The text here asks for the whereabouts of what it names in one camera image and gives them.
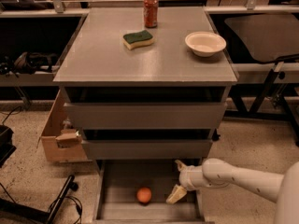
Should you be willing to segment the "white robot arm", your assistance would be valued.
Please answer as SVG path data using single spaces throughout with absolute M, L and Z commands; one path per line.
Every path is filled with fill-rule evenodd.
M 284 175 L 241 168 L 219 159 L 207 159 L 199 166 L 175 160 L 179 184 L 166 199 L 173 204 L 188 191 L 233 184 L 276 204 L 274 224 L 299 224 L 299 162 Z

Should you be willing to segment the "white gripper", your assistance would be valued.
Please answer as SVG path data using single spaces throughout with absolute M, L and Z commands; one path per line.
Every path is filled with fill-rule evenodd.
M 187 191 L 197 190 L 204 186 L 205 179 L 201 166 L 187 166 L 181 160 L 175 160 L 179 174 L 180 185 L 175 185 L 167 197 L 168 204 L 174 204 L 187 195 Z

